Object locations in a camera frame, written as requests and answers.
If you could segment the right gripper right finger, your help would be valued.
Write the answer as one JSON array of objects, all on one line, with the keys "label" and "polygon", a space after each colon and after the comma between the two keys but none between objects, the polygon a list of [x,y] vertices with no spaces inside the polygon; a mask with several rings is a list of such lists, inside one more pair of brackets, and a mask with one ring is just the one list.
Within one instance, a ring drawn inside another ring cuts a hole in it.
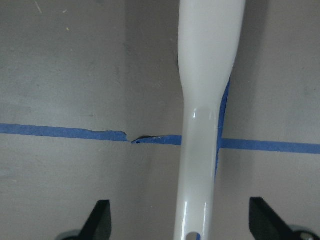
[{"label": "right gripper right finger", "polygon": [[256,240],[318,240],[311,230],[290,228],[261,197],[249,199],[249,230]]}]

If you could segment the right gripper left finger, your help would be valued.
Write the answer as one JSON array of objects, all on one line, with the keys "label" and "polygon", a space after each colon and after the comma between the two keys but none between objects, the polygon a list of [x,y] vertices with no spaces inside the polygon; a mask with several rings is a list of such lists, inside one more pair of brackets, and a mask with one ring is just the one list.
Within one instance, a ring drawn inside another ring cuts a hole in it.
[{"label": "right gripper left finger", "polygon": [[81,230],[59,234],[57,240],[109,240],[111,238],[111,203],[99,200]]}]

